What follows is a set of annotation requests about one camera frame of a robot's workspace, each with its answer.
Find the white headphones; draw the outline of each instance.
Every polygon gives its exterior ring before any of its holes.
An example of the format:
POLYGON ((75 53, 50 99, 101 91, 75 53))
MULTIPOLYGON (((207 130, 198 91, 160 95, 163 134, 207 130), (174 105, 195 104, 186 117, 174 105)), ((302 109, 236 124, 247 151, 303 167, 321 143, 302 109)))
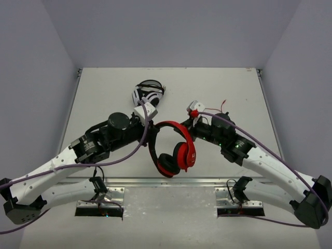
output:
POLYGON ((144 103, 149 102, 156 107, 164 93, 165 89, 159 81, 148 79, 136 86, 132 98, 135 106, 138 106, 138 101, 142 100, 144 103))

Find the red headphones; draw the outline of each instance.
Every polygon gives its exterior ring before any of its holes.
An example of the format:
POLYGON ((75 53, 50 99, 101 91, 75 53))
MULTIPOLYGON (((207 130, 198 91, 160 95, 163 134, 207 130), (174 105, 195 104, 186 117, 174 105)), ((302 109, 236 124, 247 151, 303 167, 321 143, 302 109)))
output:
POLYGON ((172 178, 174 175, 180 173, 180 170, 187 172, 187 169, 192 167, 196 160, 195 146, 187 128, 174 121, 160 122, 155 125, 155 128, 157 129, 155 129, 155 132, 151 133, 148 144, 150 155, 159 173, 165 177, 172 178), (162 153, 158 158, 156 154, 157 134, 160 128, 165 126, 178 129, 187 142, 178 143, 173 150, 172 156, 162 153))

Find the red wire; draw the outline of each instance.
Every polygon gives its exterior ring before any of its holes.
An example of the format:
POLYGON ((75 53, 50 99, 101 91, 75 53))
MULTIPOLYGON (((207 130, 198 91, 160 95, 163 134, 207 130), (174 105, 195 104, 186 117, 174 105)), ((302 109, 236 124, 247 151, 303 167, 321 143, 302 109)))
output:
POLYGON ((243 213, 242 212, 242 203, 239 204, 237 211, 238 211, 238 214, 242 214, 243 213))
POLYGON ((221 110, 221 112, 223 113, 223 105, 226 103, 226 100, 224 100, 223 102, 222 102, 222 105, 221 105, 221 107, 220 107, 220 110, 221 110))
POLYGON ((221 112, 221 113, 223 113, 223 105, 226 103, 226 100, 224 100, 223 102, 222 102, 222 105, 221 105, 221 107, 220 107, 220 110, 219 109, 216 109, 216 108, 205 108, 206 110, 217 110, 218 112, 221 112))
POLYGON ((99 213, 101 213, 101 215, 105 216, 105 214, 102 212, 101 208, 100 208, 101 204, 98 203, 98 210, 99 210, 99 213))

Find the white wall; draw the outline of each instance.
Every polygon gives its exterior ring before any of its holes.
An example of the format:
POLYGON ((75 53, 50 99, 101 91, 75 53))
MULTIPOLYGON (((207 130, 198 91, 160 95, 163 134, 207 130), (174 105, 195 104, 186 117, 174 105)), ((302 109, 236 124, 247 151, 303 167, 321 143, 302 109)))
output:
MULTIPOLYGON (((263 84, 285 158, 332 179, 332 1, 303 0, 267 62, 263 84)), ((317 234, 331 248, 332 222, 317 234)))
POLYGON ((300 0, 43 0, 78 67, 262 67, 300 0))
MULTIPOLYGON (((2 179, 21 176, 55 155, 76 69, 39 0, 1 0, 0 34, 2 179)), ((13 227, 0 208, 0 230, 13 227)), ((0 247, 18 248, 21 237, 22 231, 1 235, 0 247)))

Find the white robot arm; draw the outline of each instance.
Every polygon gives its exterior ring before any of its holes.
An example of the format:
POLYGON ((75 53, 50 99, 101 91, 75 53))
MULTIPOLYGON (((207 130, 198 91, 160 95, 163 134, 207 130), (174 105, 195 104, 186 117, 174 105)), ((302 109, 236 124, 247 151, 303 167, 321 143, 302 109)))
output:
POLYGON ((329 179, 322 175, 314 178, 292 171, 255 143, 237 134, 235 129, 240 128, 231 121, 228 113, 212 115, 204 113, 204 109, 205 106, 198 101, 193 101, 187 108, 190 118, 182 125, 187 127, 192 138, 220 146, 221 154, 228 161, 255 171, 275 184, 269 186, 243 176, 232 188, 239 202, 256 200, 278 206, 292 212, 302 223, 315 229, 326 222, 332 206, 329 179), (212 116, 211 125, 203 123, 202 114, 212 116))
POLYGON ((147 116, 142 106, 134 109, 131 118, 123 113, 113 113, 107 121, 91 127, 36 170, 13 180, 2 179, 0 193, 6 200, 6 215, 14 224, 24 224, 57 205, 103 199, 107 188, 100 177, 91 177, 76 184, 55 185, 71 174, 108 158, 111 151, 134 141, 146 144, 146 141, 141 141, 144 130, 148 129, 145 125, 157 110, 150 103, 145 103, 144 107, 147 116))

